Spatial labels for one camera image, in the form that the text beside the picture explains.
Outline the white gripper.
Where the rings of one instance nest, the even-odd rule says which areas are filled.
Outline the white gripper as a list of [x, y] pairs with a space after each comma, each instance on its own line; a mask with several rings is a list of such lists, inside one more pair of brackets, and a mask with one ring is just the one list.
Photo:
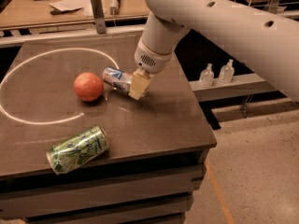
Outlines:
[[171, 56], [172, 48], [151, 49], [143, 38], [140, 38], [135, 50], [135, 63], [139, 68], [133, 72], [129, 96], [135, 100], [142, 98], [150, 85], [150, 74], [156, 75], [163, 71]]

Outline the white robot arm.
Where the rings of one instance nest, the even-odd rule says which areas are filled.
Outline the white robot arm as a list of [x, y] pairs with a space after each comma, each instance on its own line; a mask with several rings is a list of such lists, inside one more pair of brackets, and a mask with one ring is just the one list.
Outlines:
[[149, 17], [135, 51], [129, 95], [138, 100], [193, 29], [284, 95], [299, 101], [299, 22], [230, 0], [145, 0]]

